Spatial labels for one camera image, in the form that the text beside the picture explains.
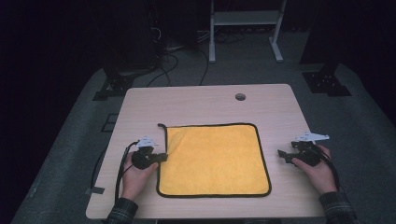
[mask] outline hand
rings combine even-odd
[[[126,198],[133,201],[137,195],[143,190],[150,175],[154,173],[158,167],[158,163],[155,162],[145,170],[137,169],[132,166],[132,154],[128,153],[124,163],[124,174],[122,176],[122,194],[121,198]]]
[[[324,146],[317,145],[330,158],[330,150]],[[308,175],[311,184],[319,192],[324,194],[327,192],[337,191],[337,187],[334,183],[334,177],[332,176],[332,170],[326,164],[325,161],[321,161],[318,165],[312,167],[297,158],[291,160],[296,166],[300,167],[306,175]]]

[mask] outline white shelf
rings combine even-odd
[[[276,24],[279,11],[217,11],[214,14],[214,25],[263,25]]]

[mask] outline hole in table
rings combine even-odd
[[[238,100],[238,101],[244,101],[246,98],[247,97],[246,97],[246,95],[244,93],[237,93],[235,95],[235,99]]]

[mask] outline yellow towel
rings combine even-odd
[[[271,183],[257,128],[249,123],[165,127],[163,197],[263,197]]]

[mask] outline white metal stand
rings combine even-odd
[[[277,46],[277,38],[279,36],[280,25],[287,0],[283,0],[280,10],[268,11],[226,11],[215,12],[215,1],[211,2],[210,13],[210,42],[209,42],[209,62],[216,61],[215,52],[215,26],[216,25],[263,25],[274,24],[276,26],[274,36],[269,38],[271,48],[275,54],[278,63],[283,62],[282,54]]]

